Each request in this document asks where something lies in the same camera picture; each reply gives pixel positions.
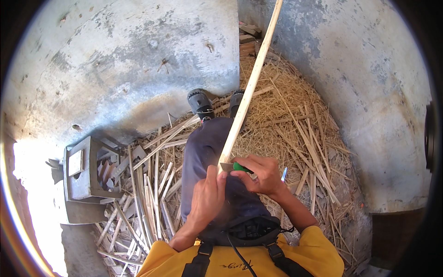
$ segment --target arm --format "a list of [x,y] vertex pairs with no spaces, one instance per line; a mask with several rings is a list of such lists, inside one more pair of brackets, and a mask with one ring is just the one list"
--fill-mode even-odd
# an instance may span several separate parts
[[249,155],[247,158],[234,158],[233,161],[254,171],[257,174],[257,178],[252,180],[243,171],[232,171],[231,175],[238,176],[248,191],[266,194],[276,201],[286,212],[291,223],[299,233],[309,226],[319,225],[309,210],[291,194],[286,185],[280,180],[276,159]]
[[225,201],[226,172],[217,176],[217,168],[208,167],[206,179],[194,186],[191,212],[185,224],[175,233],[169,246],[178,252],[194,245],[198,234],[218,215]]

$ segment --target sunlight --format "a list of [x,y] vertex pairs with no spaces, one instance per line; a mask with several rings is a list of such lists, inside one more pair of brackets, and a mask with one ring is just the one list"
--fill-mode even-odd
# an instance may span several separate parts
[[43,256],[54,272],[67,277],[62,229],[54,208],[54,180],[51,168],[45,164],[49,157],[59,156],[62,151],[38,141],[17,142],[14,144],[16,168],[13,173],[28,191],[32,225]]

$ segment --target black bag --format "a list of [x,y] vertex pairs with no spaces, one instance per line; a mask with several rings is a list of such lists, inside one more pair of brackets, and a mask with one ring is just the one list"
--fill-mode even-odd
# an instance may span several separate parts
[[[280,228],[280,220],[274,216],[249,216],[232,220],[222,227],[208,227],[198,236],[201,240],[197,256],[185,265],[182,277],[204,277],[209,265],[209,258],[214,246],[232,246],[245,263],[236,247],[264,246],[274,264],[290,277],[312,277],[297,262],[284,256],[283,250],[277,245],[277,236],[281,232],[293,232]],[[255,276],[254,271],[245,264]]]

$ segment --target hand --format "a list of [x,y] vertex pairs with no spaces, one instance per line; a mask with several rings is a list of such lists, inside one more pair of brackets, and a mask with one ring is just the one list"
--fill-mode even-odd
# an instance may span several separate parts
[[288,190],[280,180],[278,162],[275,158],[258,157],[251,154],[247,158],[236,157],[232,161],[238,162],[257,174],[257,178],[252,180],[244,171],[231,172],[231,176],[237,176],[243,181],[248,191],[266,194],[275,200],[282,192]]
[[187,222],[192,223],[195,231],[205,229],[222,209],[227,175],[226,172],[222,172],[217,176],[217,167],[210,165],[206,179],[195,184],[191,211],[187,217]]

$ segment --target green knife handle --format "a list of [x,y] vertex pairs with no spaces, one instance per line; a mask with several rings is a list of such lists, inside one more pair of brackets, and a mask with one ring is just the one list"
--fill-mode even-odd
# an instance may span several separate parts
[[240,165],[238,162],[235,162],[232,167],[234,168],[234,170],[241,170],[241,171],[244,171],[244,172],[249,172],[251,174],[254,174],[253,171],[245,168],[244,166]]

